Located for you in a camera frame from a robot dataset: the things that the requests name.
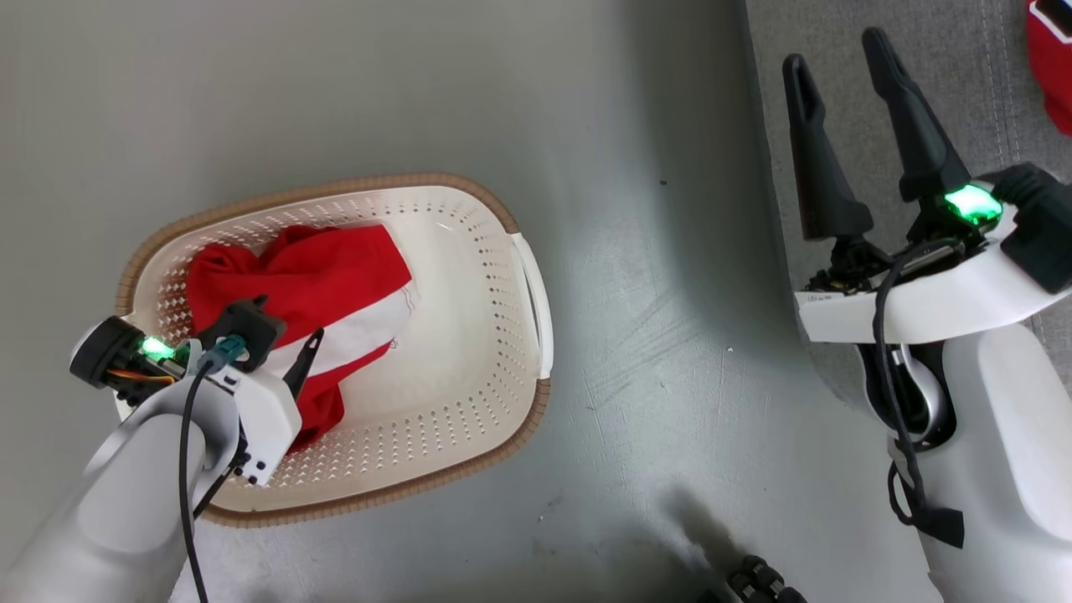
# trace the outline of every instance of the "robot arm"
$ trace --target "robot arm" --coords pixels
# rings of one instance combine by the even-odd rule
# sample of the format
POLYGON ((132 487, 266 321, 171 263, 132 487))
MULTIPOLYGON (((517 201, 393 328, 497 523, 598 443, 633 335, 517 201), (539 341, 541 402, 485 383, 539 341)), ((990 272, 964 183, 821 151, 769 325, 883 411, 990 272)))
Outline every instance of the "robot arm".
POLYGON ((232 472, 251 484, 268 483, 301 427, 295 399, 323 332, 280 379, 259 367, 282 332, 282 323, 258 305, 237 303, 206 332, 212 348, 203 354, 200 339, 189 342, 182 367, 174 356, 147 351, 159 342, 148 344, 152 340, 122 319, 91 329, 75 349, 72 372, 134 398, 137 408, 16 560, 0 585, 0 600, 166 601, 187 559, 182 508, 199 514, 232 472), (203 379, 195 377, 199 371, 203 379), (130 374, 150 379, 121 377, 130 374))
POLYGON ((920 214, 897 253, 864 238, 870 212, 823 133, 804 59, 789 57, 804 236, 836 239, 796 294, 801 323, 814 342, 855 347, 890 430, 891 505, 919 530, 946 601, 1072 601, 1072 400, 1019 324, 1072 292, 1072 189, 1031 165, 971 180, 885 34, 863 44, 902 197, 920 214))

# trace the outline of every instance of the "white plastic basket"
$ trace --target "white plastic basket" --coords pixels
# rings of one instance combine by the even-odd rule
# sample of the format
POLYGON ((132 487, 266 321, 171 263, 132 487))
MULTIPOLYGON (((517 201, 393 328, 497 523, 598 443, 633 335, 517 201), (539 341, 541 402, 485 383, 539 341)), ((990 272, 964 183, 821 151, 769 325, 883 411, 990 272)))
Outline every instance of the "white plastic basket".
POLYGON ((457 176, 351 180, 176 222, 131 260, 118 313, 176 344, 192 335, 187 266, 206 245, 256 250, 293 224, 371 223, 390 232, 420 295, 405 332, 343 381, 342 423, 284 459, 267 487, 228 480, 206 511, 213 521, 279 525, 383 504, 490 467, 538 426, 554 349, 539 268, 506 208, 457 176))

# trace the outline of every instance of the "label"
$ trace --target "label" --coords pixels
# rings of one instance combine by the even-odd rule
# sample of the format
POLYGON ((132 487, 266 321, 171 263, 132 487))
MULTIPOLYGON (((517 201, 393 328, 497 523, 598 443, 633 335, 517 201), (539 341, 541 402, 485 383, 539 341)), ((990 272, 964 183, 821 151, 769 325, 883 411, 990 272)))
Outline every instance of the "label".
POLYGON ((796 302, 801 304, 825 302, 827 299, 836 299, 838 297, 845 297, 845 294, 830 291, 800 291, 796 293, 796 302))

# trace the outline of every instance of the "basket handle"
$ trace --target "basket handle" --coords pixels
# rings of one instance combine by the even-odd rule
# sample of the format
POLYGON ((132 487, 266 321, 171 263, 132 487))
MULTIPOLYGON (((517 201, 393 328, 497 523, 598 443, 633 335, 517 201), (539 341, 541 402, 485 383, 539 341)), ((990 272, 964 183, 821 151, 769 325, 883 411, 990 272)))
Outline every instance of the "basket handle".
POLYGON ((544 286, 544 277, 539 274, 539 265, 536 264, 536 256, 528 247, 528 241, 521 236, 521 233, 510 235, 513 248, 521 256, 521 268, 525 271, 525 281, 528 284, 528 293, 532 299, 534 314, 536 315, 536 337, 539 340, 539 378, 551 377, 551 366, 554 365, 554 330, 551 328, 551 305, 547 300, 547 288, 544 286))

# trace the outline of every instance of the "brown basket rim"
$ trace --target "brown basket rim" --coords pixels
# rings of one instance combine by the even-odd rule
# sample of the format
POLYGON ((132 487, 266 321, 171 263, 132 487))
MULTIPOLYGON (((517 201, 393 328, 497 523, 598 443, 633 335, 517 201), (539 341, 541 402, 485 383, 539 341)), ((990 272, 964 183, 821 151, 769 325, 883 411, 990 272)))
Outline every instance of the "brown basket rim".
MULTIPOLYGON (((217 209, 202 211, 189 218, 172 222, 170 224, 157 231, 155 234, 150 236, 145 242, 142 244, 140 247, 138 247, 137 251, 134 252, 134 255, 126 263, 126 269, 123 270, 122 278, 119 281, 119 289, 116 292, 116 313, 119 315, 126 315, 133 311, 134 292, 137 290, 137 283, 142 278, 146 264, 148 264, 149 260, 155 255, 158 251, 163 249, 164 246, 182 235, 198 229, 204 229, 205 226, 223 222, 224 220, 243 216, 245 214, 260 211, 263 209, 271 209, 273 207, 280 207, 282 205, 299 201, 337 194, 353 194, 364 191, 403 187, 448 187, 458 189, 475 196, 480 201, 480 203, 488 207, 488 209, 490 209, 491 212, 498 218, 498 221, 502 222, 503 229, 507 233, 515 234, 519 232, 518 223, 513 219, 513 216, 510 215, 509 210, 506 209, 506 206, 504 206, 503 203, 491 193, 491 191, 473 180, 461 176, 455 176, 452 174, 432 173, 370 176, 366 178, 340 180, 316 187, 271 193, 217 209)), ((519 427, 512 436, 487 453, 434 473, 429 473, 428 475, 421 477, 372 490, 370 492, 354 495, 327 502, 317 502, 274 511, 251 511, 244 513, 229 511, 209 504, 205 510, 204 516, 213 524, 234 528, 282 526, 285 524, 308 521, 310 519, 319 519, 322 517, 332 517, 344 513, 360 511, 362 509, 379 506, 418 492, 430 490, 444 484, 457 482, 462 477, 467 477, 477 471, 488 469, 493 465, 502 462, 512 456, 513 453, 521 450, 521 446, 523 446, 533 437, 536 432, 536 428, 539 427, 540 421, 544 418, 544 413, 547 411, 547 403, 550 395, 551 380, 538 380, 536 382, 536 395, 533 399, 532 407, 528 409, 528 414, 525 416, 524 422, 522 422, 521 427, 519 427)))

